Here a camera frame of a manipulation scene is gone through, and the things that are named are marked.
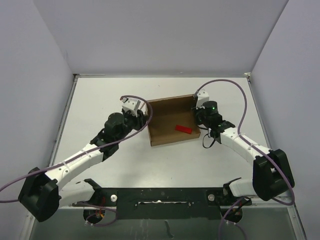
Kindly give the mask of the small red block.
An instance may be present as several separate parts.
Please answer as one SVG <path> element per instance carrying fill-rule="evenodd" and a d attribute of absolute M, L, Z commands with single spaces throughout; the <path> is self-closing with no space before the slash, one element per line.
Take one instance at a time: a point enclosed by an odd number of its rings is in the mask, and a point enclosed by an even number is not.
<path fill-rule="evenodd" d="M 193 132 L 192 128 L 186 127 L 183 125 L 178 125 L 178 124 L 175 126 L 175 130 L 181 133 L 189 134 L 189 135 L 191 135 Z"/>

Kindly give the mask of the brown cardboard box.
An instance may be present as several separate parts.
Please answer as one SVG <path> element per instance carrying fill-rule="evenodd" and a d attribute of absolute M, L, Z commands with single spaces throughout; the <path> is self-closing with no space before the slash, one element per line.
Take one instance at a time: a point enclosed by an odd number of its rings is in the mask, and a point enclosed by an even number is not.
<path fill-rule="evenodd" d="M 158 98 L 148 102 L 150 106 L 146 108 L 146 113 L 153 110 L 152 119 L 147 126 L 152 147 L 200 137 L 201 131 L 192 109 L 196 105 L 193 95 Z M 176 131 L 176 125 L 192 128 L 192 134 Z"/>

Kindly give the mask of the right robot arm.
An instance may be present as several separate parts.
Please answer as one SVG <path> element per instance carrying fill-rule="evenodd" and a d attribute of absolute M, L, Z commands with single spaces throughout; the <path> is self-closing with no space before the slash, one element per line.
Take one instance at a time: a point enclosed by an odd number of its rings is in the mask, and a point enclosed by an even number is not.
<path fill-rule="evenodd" d="M 269 201 L 294 188 L 292 171 L 283 150 L 272 150 L 241 134 L 233 123 L 219 114 L 215 101 L 197 102 L 193 112 L 196 124 L 207 130 L 207 137 L 232 149 L 253 167 L 252 179 L 240 177 L 224 184 L 222 198 L 226 203 L 232 205 L 242 196 L 258 196 Z"/>

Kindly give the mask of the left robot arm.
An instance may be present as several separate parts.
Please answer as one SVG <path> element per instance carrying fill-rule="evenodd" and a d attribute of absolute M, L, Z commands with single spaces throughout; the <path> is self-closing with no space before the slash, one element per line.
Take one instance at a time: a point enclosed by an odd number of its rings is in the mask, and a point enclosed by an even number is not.
<path fill-rule="evenodd" d="M 131 131 L 141 132 L 153 115 L 138 110 L 112 113 L 103 129 L 78 153 L 47 169 L 33 168 L 27 175 L 18 201 L 39 221 L 54 215 L 59 207 L 71 202 L 60 193 L 67 183 L 90 167 L 111 157 L 119 144 L 132 137 Z"/>

